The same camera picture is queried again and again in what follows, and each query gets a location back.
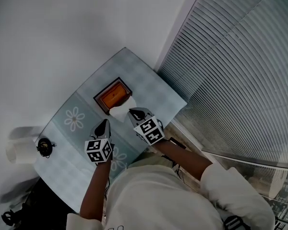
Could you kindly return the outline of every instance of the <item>forearm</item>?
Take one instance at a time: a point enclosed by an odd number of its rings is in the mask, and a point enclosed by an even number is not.
[[[211,161],[201,155],[185,150],[170,141],[157,142],[153,146],[198,180],[201,179],[204,170],[212,164]]]
[[[86,219],[102,220],[104,194],[111,168],[111,160],[96,167],[92,180],[83,198],[80,216]]]

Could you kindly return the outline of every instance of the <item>shirt sleeve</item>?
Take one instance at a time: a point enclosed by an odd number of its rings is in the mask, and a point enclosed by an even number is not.
[[[226,171],[220,164],[208,166],[201,178],[201,191],[210,202],[246,219],[251,229],[274,228],[271,207],[235,168]]]
[[[103,226],[99,220],[84,219],[76,214],[68,214],[66,230],[102,230]]]

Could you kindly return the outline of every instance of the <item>white tissue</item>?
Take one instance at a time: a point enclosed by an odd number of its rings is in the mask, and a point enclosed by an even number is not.
[[[111,108],[110,115],[123,123],[127,113],[129,112],[129,109],[134,107],[136,107],[135,100],[132,96],[130,96],[123,105]]]

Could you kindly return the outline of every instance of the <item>black and white marker cube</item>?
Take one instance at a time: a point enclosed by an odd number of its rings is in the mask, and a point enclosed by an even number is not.
[[[84,151],[92,162],[106,162],[112,152],[109,139],[87,140]]]
[[[165,137],[155,116],[135,127],[134,131],[150,146]]]

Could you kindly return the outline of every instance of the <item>person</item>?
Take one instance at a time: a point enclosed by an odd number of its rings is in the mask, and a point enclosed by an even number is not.
[[[67,216],[67,230],[271,230],[275,217],[269,204],[238,173],[201,155],[162,140],[155,149],[200,181],[191,191],[164,157],[144,156],[122,172],[108,192],[103,227],[104,193],[111,160],[100,163],[84,196],[80,215]],[[225,227],[226,215],[243,225]]]

